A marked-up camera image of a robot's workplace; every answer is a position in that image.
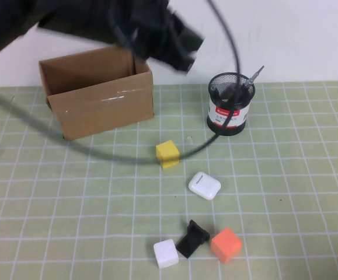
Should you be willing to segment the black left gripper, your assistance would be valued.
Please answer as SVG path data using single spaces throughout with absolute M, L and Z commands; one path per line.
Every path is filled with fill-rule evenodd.
M 170 65 L 175 71 L 187 74 L 204 38 L 190 26 L 182 24 L 182 46 L 174 28 L 174 16 L 168 1 L 132 1 L 130 28 L 133 51 L 142 60 L 154 58 Z

